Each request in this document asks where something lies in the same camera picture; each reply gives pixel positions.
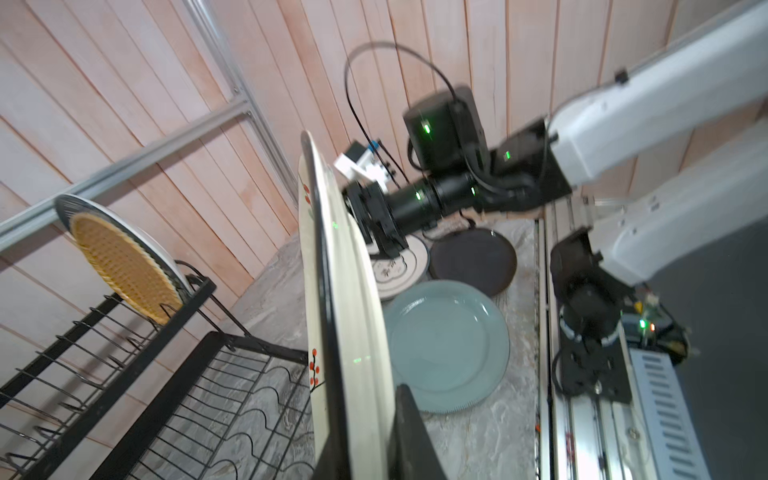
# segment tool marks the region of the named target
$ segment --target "aluminum rail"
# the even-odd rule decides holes
[[[240,67],[232,53],[227,35],[218,25],[216,15],[211,10],[206,0],[184,0],[187,9],[192,14],[192,19],[197,29],[203,34],[208,50],[213,54],[215,62],[224,74],[228,85],[234,94],[245,94],[250,102],[251,109],[248,118],[253,126],[256,136],[269,158],[269,166],[285,188],[286,193],[293,201],[293,206],[299,202],[299,184],[296,175],[286,160],[283,149],[270,130],[269,122],[259,108],[256,97],[248,86]]]
[[[92,177],[77,182],[23,212],[0,223],[0,251],[25,239],[34,232],[58,219],[54,210],[54,199],[61,194],[75,194],[93,199],[118,185],[168,155],[204,136],[208,132],[251,110],[246,95],[237,95],[223,107],[189,123],[165,138],[154,141],[135,154],[102,168]]]

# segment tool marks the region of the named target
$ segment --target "wire rack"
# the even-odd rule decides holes
[[[305,352],[209,333],[91,480],[310,478],[305,365]]]
[[[165,309],[170,319],[164,326],[114,293],[16,369],[0,389],[0,467],[13,472],[11,479],[51,476],[195,313],[216,331],[198,344],[93,478],[311,475],[309,388],[300,385],[306,384],[306,352],[253,338],[213,296],[213,282],[186,265],[197,274],[187,277],[194,294],[179,310]],[[245,336],[227,335],[212,322],[200,310],[208,299]],[[83,363],[89,368],[81,369]],[[255,415],[263,417],[264,431],[243,430]],[[252,455],[243,463],[246,442]],[[131,463],[125,462],[128,446]],[[117,467],[115,458],[121,460]]]

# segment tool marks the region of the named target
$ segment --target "gray plate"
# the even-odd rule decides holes
[[[507,369],[504,317],[491,299],[464,283],[420,283],[392,301],[384,322],[394,383],[407,384],[423,412],[476,404]]]

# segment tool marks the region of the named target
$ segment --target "plate with woven rattan center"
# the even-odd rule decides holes
[[[138,312],[165,324],[191,296],[173,260],[146,233],[75,195],[62,195],[55,203],[88,262]]]

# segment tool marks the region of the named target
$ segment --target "black plate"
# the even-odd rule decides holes
[[[485,228],[449,233],[432,245],[430,257],[433,278],[467,283],[488,296],[507,288],[518,269],[509,240]]]

